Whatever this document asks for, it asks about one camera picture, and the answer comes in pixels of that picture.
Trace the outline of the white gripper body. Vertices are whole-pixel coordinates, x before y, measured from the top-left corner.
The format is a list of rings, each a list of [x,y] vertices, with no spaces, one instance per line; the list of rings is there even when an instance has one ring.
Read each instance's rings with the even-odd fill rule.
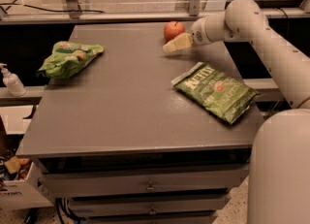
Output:
[[[195,45],[209,45],[212,41],[208,38],[206,27],[208,18],[202,17],[196,20],[190,27],[190,33],[192,35]]]

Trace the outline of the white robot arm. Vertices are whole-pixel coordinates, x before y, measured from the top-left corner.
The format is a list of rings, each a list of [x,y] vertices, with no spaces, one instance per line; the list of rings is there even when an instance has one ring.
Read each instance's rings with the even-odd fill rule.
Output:
[[[310,224],[310,59],[275,32],[254,0],[195,21],[166,52],[218,41],[249,43],[269,71],[287,111],[266,120],[252,147],[247,224]]]

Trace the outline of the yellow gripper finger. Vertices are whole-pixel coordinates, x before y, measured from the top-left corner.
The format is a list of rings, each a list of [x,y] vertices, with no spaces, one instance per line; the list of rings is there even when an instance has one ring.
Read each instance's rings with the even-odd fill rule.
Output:
[[[181,33],[163,46],[164,52],[174,52],[177,50],[189,48],[193,44],[193,38],[188,33]]]

